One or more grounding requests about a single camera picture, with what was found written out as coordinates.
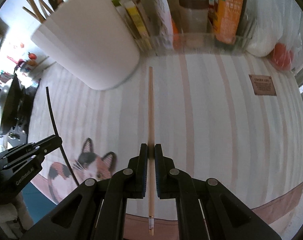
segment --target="brown label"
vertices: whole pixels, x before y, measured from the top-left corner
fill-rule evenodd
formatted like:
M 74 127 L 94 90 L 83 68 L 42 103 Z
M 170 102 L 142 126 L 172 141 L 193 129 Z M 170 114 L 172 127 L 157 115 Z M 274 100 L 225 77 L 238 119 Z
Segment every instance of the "brown label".
M 275 87 L 271 76 L 249 75 L 253 85 L 254 94 L 257 96 L 276 96 Z

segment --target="plastic bag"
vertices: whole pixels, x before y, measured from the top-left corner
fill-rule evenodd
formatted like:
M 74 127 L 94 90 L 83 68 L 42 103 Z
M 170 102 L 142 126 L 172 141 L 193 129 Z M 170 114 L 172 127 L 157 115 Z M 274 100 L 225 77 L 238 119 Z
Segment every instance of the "plastic bag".
M 247 51 L 257 57 L 270 54 L 278 70 L 291 70 L 302 49 L 299 32 L 302 11 L 295 0 L 257 0 L 257 27 Z

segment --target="cat ear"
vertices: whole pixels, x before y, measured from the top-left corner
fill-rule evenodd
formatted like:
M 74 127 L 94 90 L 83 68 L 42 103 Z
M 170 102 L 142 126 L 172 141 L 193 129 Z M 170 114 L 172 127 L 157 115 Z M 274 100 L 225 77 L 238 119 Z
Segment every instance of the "cat ear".
M 101 160 L 106 164 L 108 170 L 113 172 L 116 167 L 117 156 L 114 152 L 106 153 Z
M 91 138 L 86 139 L 81 153 L 93 153 L 93 140 Z

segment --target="screw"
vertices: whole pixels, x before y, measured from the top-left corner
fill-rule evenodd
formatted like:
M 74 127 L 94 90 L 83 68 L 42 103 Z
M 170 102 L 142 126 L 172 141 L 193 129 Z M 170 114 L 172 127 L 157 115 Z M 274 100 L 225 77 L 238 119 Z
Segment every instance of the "screw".
M 218 184 L 217 179 L 210 178 L 207 180 L 207 183 L 211 186 L 216 186 Z
M 90 187 L 90 186 L 92 186 L 94 184 L 95 184 L 95 180 L 94 179 L 87 179 L 85 181 L 85 185 L 88 186 L 88 187 Z
M 179 170 L 178 169 L 171 169 L 170 170 L 170 174 L 171 175 L 178 175 L 179 174 Z
M 124 173 L 125 175 L 130 175 L 130 174 L 133 173 L 133 170 L 132 170 L 132 169 L 124 169 L 124 170 L 123 170 L 123 173 Z

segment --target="white utensil holder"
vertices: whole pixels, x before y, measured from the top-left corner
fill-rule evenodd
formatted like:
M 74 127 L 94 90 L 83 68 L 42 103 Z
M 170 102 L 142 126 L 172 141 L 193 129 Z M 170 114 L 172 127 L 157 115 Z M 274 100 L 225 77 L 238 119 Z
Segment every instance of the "white utensil holder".
M 122 83 L 139 61 L 139 49 L 111 0 L 68 0 L 31 40 L 95 90 Z

